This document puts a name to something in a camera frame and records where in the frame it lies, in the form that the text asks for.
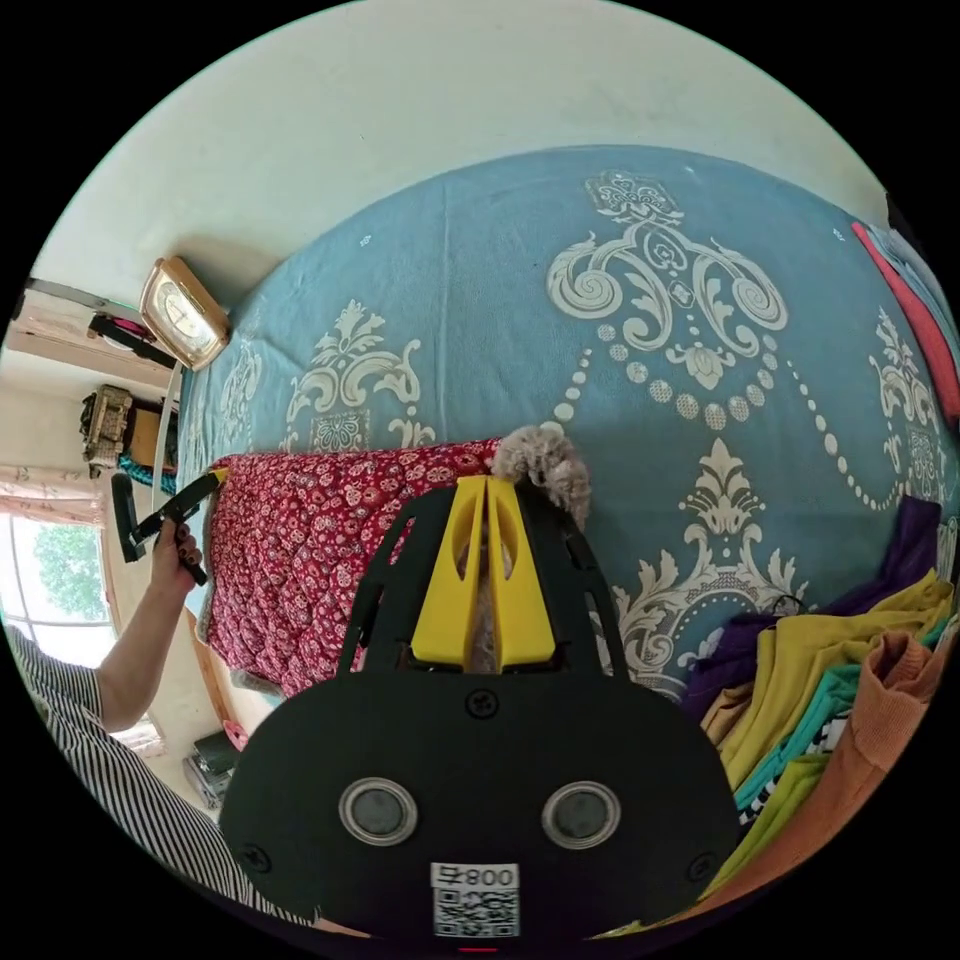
person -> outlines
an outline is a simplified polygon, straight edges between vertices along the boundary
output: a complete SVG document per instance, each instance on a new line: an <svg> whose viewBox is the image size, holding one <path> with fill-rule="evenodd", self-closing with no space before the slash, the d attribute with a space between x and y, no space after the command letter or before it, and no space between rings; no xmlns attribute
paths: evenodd
<svg viewBox="0 0 960 960"><path fill-rule="evenodd" d="M318 915L312 924L278 909L253 888L217 824L160 780L111 736L147 712L193 578L180 558L202 554L186 525L171 520L154 545L150 583L120 639L96 669L47 656L7 625L27 691L73 772L131 839L196 887L292 924L366 936Z"/></svg>

green foliage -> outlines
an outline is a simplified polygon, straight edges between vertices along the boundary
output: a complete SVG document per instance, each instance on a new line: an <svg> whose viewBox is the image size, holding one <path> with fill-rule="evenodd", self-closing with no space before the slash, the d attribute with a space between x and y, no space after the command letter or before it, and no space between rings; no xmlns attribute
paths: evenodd
<svg viewBox="0 0 960 960"><path fill-rule="evenodd" d="M37 534L34 556L50 601L67 616L106 620L97 531L79 524L47 524Z"/></svg>

qr code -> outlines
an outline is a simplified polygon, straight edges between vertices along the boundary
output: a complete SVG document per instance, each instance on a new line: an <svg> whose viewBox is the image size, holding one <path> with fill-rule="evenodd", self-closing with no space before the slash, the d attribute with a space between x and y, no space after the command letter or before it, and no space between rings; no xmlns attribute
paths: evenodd
<svg viewBox="0 0 960 960"><path fill-rule="evenodd" d="M520 936L519 890L434 890L438 937Z"/></svg>

bed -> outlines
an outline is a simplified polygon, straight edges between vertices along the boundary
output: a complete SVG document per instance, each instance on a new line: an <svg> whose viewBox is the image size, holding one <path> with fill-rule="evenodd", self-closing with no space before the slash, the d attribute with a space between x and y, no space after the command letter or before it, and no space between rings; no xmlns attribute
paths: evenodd
<svg viewBox="0 0 960 960"><path fill-rule="evenodd" d="M851 224L799 187L662 148L420 183L233 312L230 346L184 379L178 483L230 453L551 424L593 475L587 533L631 673L678 699L731 615L815 609L869 579L903 493L956 512L956 438Z"/></svg>

label sticker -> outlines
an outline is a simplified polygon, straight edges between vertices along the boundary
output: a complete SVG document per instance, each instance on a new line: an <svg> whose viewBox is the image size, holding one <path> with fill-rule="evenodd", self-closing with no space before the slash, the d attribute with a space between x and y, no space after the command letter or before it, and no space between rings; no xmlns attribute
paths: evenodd
<svg viewBox="0 0 960 960"><path fill-rule="evenodd" d="M515 863L431 863L438 937L519 937L520 868Z"/></svg>

